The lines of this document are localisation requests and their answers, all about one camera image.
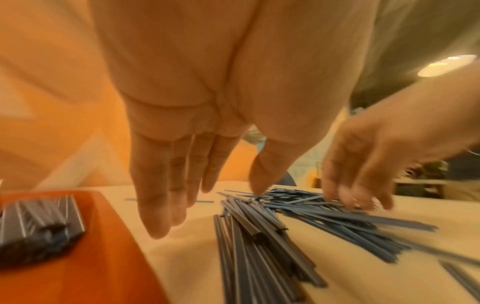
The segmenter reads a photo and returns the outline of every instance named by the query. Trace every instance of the hand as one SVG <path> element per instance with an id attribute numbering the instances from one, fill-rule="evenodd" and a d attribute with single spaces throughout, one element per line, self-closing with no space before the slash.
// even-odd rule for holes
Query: hand
<path id="1" fill-rule="evenodd" d="M 480 142 L 480 63 L 420 81 L 339 128 L 323 163 L 326 199 L 393 207 L 393 179 L 415 163 L 445 159 Z"/>
<path id="2" fill-rule="evenodd" d="M 182 223 L 255 124 L 255 193 L 321 140 L 356 83 L 376 1 L 90 2 L 131 126 L 131 176 L 153 237 Z"/>

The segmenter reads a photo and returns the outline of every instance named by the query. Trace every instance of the light fixture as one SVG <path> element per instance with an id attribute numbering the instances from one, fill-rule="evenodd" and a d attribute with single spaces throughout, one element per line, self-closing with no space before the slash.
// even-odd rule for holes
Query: light fixture
<path id="1" fill-rule="evenodd" d="M 429 64 L 428 66 L 421 69 L 420 72 L 417 73 L 417 75 L 420 77 L 440 76 L 453 70 L 462 68 L 466 65 L 469 65 L 475 60 L 475 58 L 477 58 L 476 55 L 450 56 L 443 60 Z"/>

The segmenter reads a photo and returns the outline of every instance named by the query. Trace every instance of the skin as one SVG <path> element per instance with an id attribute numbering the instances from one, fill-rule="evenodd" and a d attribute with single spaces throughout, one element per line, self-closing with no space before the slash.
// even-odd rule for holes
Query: skin
<path id="1" fill-rule="evenodd" d="M 480 63 L 420 81 L 345 121 L 323 163 L 326 199 L 393 207 L 393 179 L 480 143 Z"/>
<path id="2" fill-rule="evenodd" d="M 152 237 L 182 223 L 255 124 L 254 193 L 327 133 L 359 77 L 377 1 L 91 1 L 131 127 L 131 176 Z"/>

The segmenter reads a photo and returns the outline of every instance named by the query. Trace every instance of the beige tablecloth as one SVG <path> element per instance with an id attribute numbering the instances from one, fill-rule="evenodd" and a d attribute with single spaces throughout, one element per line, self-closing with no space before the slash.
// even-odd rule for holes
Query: beige tablecloth
<path id="1" fill-rule="evenodd" d="M 224 189 L 248 191 L 244 182 L 219 182 L 189 209 L 186 222 L 161 240 L 152 240 L 136 210 L 133 187 L 101 187 L 132 232 L 155 270 L 172 304 L 223 303 L 220 262 L 212 216 L 220 213 Z M 396 197 L 393 212 L 374 214 L 418 220 L 440 227 L 437 233 L 392 229 L 398 235 L 430 246 L 480 259 L 480 204 Z M 282 217 L 295 243 L 317 264 L 328 289 L 305 284 L 315 303 L 474 304 L 476 301 L 438 264 L 435 256 L 409 251 L 398 264 L 386 264 L 365 250 L 300 221 Z M 480 280 L 480 268 L 461 265 Z"/>

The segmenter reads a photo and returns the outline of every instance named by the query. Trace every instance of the orange tray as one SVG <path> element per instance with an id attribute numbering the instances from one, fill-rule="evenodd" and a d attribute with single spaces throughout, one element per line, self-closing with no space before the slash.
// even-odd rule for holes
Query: orange tray
<path id="1" fill-rule="evenodd" d="M 0 206 L 22 198 L 73 195 L 86 233 L 65 256 L 0 270 L 1 304 L 168 303 L 127 227 L 96 191 L 0 195 Z"/>

